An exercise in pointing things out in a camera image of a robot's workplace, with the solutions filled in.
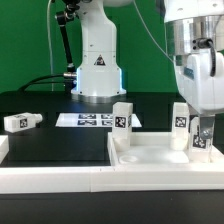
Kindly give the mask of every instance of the warning label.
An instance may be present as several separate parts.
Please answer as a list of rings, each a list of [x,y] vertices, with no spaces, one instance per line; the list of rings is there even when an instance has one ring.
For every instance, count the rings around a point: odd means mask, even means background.
[[[103,60],[102,55],[100,55],[100,56],[97,58],[97,60],[96,60],[96,62],[95,62],[94,65],[100,65],[100,66],[105,66],[105,65],[106,65],[105,62],[104,62],[104,60]]]

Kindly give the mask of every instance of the white plastic housing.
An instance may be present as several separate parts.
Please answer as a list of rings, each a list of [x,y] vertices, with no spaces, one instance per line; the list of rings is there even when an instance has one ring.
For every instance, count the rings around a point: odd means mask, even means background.
[[[117,30],[105,15],[103,6],[122,6],[130,2],[80,2],[77,13],[82,25],[83,61],[77,69],[77,87],[72,94],[112,97],[126,93],[122,89],[121,69],[116,63]]]
[[[165,0],[165,22],[224,14],[223,0]]]
[[[41,114],[22,113],[4,117],[4,127],[11,133],[36,127],[43,120]]]
[[[224,60],[216,53],[216,74],[211,73],[209,50],[190,55],[187,66],[175,66],[177,86],[180,94],[199,114],[224,112]]]

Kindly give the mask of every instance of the black table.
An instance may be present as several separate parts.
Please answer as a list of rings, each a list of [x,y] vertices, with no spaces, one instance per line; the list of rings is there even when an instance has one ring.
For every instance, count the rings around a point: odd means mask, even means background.
[[[175,93],[129,93],[143,127],[170,131]],[[9,134],[10,152],[1,167],[109,166],[111,128],[56,128],[60,113],[111,113],[113,103],[75,102],[60,92],[6,92],[0,95],[0,134]],[[44,115],[39,127],[10,134],[3,117]],[[216,117],[214,145],[224,149],[224,119]],[[224,191],[148,191],[0,195],[0,223],[224,223]]]

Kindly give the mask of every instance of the qr code sticker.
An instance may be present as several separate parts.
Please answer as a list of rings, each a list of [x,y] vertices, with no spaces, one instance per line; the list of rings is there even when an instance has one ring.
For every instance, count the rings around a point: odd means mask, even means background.
[[[113,115],[112,114],[101,114],[101,119],[102,120],[112,120],[113,119]]]
[[[20,120],[20,128],[26,128],[28,126],[27,119]]]
[[[81,120],[78,121],[78,126],[96,126],[96,120]]]
[[[206,149],[206,140],[202,140],[198,135],[194,135],[193,147],[200,148],[200,149]]]
[[[126,117],[115,117],[115,127],[126,128]]]
[[[186,117],[176,117],[175,127],[186,128],[187,127],[187,118]]]
[[[96,119],[96,114],[79,114],[79,119]]]
[[[102,120],[102,126],[111,127],[113,124],[112,120]]]

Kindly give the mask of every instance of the robotic end effector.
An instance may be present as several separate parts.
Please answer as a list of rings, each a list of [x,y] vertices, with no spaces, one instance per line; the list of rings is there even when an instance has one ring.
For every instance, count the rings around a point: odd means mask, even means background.
[[[200,137],[212,138],[215,114],[224,112],[224,3],[165,0],[168,54],[177,86],[199,115]]]

